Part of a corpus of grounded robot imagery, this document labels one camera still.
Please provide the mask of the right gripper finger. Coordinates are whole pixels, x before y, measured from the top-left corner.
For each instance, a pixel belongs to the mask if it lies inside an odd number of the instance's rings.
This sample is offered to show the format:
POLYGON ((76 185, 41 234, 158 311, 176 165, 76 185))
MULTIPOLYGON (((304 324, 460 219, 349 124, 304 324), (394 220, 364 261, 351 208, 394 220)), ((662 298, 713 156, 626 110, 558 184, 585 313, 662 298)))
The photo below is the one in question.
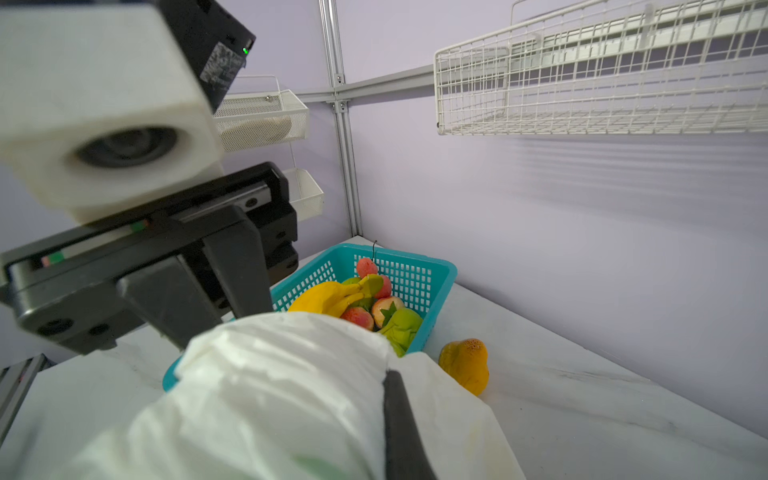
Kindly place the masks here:
POLYGON ((435 480, 411 409, 402 375, 389 370, 383 381, 385 473, 389 480, 435 480))

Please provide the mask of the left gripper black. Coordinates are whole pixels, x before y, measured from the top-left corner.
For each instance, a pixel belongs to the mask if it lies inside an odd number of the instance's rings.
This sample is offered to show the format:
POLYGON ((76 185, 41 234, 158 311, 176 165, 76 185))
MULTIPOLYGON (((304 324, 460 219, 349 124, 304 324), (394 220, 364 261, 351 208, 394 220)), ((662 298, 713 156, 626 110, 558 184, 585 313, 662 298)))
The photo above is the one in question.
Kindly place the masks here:
POLYGON ((78 354, 142 325, 184 350, 226 312, 273 311, 297 224, 265 162, 3 253, 1 301, 20 329, 78 354))

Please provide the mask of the orange fake pear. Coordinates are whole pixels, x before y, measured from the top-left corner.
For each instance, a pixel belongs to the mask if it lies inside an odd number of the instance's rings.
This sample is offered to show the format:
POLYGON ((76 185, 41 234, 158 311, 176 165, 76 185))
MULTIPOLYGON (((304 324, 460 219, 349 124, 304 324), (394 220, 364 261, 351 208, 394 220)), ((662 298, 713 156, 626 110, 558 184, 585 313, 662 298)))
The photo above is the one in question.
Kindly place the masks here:
POLYGON ((438 365, 467 391, 479 396, 489 382, 488 358, 486 345, 471 338, 446 344, 439 354, 438 365))

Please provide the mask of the white plastic bag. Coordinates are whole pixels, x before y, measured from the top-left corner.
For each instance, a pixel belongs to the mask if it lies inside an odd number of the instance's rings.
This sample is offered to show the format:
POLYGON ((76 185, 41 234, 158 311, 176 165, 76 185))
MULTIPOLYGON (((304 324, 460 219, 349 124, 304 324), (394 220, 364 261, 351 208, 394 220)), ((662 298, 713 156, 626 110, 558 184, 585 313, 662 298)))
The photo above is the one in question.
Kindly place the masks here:
POLYGON ((383 381, 403 378, 436 479, 520 479, 492 410, 422 353, 309 313, 195 337, 177 384, 97 436, 56 479, 387 479, 383 381))

